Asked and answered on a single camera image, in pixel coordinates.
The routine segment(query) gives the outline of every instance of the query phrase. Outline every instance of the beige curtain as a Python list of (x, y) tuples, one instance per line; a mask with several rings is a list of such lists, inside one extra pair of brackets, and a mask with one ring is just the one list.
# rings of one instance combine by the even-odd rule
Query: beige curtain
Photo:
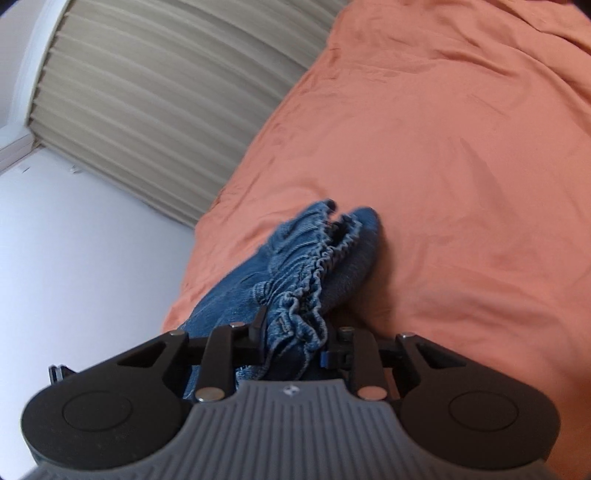
[(345, 0), (72, 0), (31, 108), (41, 142), (194, 225)]

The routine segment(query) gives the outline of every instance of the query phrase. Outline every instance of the wrinkled sheet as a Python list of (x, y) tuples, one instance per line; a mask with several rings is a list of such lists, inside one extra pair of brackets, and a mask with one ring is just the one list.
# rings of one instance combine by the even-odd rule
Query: wrinkled sheet
[(549, 465), (591, 472), (591, 21), (544, 0), (356, 0), (196, 229), (183, 323), (311, 202), (367, 205), (349, 308), (551, 397)]

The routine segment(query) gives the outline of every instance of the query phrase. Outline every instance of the denim jeans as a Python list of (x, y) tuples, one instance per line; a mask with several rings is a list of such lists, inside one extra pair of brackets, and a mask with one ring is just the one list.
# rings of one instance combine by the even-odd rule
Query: denim jeans
[[(250, 323), (267, 306), (266, 363), (239, 369), (240, 380), (297, 380), (320, 375), (311, 366), (326, 342), (323, 316), (363, 283), (378, 247), (379, 219), (360, 208), (331, 222), (332, 200), (310, 205), (281, 224), (259, 250), (236, 267), (181, 326), (190, 337), (208, 336), (220, 325)], [(199, 367), (187, 385), (195, 386)]]

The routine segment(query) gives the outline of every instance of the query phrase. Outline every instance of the curtain fold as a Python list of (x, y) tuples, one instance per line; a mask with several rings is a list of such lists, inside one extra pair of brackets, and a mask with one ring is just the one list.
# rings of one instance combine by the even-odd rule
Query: curtain fold
[(41, 142), (194, 225), (321, 52), (344, 0), (72, 0), (33, 99)]

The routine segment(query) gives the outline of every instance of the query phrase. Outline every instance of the mattress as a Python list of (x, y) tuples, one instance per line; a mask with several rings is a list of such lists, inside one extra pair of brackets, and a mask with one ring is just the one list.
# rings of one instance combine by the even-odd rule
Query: mattress
[(354, 0), (196, 228), (164, 329), (310, 203), (383, 229), (348, 309), (544, 391), (591, 472), (591, 22), (546, 0)]

